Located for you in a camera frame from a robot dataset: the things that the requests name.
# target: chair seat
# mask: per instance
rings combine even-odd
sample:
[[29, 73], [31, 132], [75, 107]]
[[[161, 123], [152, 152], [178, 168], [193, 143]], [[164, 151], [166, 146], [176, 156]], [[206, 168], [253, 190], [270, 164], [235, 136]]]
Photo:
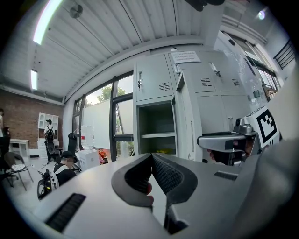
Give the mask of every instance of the chair seat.
[[25, 169], [25, 164], [15, 164], [13, 166], [11, 166], [13, 171], [20, 171]]

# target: paper sign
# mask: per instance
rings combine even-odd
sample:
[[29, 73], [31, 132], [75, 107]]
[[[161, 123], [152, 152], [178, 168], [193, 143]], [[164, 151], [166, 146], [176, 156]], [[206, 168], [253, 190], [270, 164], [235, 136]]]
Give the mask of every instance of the paper sign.
[[253, 130], [258, 133], [261, 148], [270, 144], [279, 135], [274, 118], [266, 106], [246, 116], [245, 124], [251, 124]]
[[175, 64], [186, 63], [186, 62], [201, 62], [194, 50], [192, 51], [181, 51], [173, 52], [172, 58]]

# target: black shirt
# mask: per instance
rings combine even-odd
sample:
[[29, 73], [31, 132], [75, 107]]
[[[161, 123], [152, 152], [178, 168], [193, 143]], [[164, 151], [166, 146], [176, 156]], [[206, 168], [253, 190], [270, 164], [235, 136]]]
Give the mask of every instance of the black shirt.
[[[55, 165], [54, 172], [56, 172], [63, 165], [65, 165], [65, 164], [59, 163], [59, 164]], [[61, 186], [65, 182], [69, 181], [74, 176], [76, 176], [76, 174], [74, 173], [73, 170], [71, 170], [71, 169], [63, 170], [61, 173], [57, 174], [57, 179], [58, 179], [58, 182], [59, 182], [59, 186]]]

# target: ventilation slot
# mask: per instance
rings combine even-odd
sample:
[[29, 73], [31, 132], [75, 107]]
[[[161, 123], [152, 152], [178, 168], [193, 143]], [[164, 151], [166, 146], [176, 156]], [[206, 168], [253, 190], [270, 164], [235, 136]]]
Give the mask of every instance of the ventilation slot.
[[159, 84], [159, 90], [160, 91], [170, 91], [169, 83], [168, 82], [166, 82], [166, 83], [160, 83]]
[[233, 83], [234, 83], [234, 86], [235, 86], [235, 87], [240, 87], [240, 83], [239, 83], [238, 80], [234, 80], [234, 79], [233, 79]]
[[200, 79], [201, 80], [201, 84], [203, 87], [205, 86], [212, 86], [211, 80], [209, 78], [203, 78]]

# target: black cap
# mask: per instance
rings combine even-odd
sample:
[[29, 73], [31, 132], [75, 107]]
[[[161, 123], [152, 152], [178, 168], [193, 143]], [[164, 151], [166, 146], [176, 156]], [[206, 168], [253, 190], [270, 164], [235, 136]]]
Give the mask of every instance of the black cap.
[[64, 151], [61, 154], [61, 158], [70, 158], [70, 157], [74, 158], [74, 163], [78, 161], [77, 157], [71, 151]]

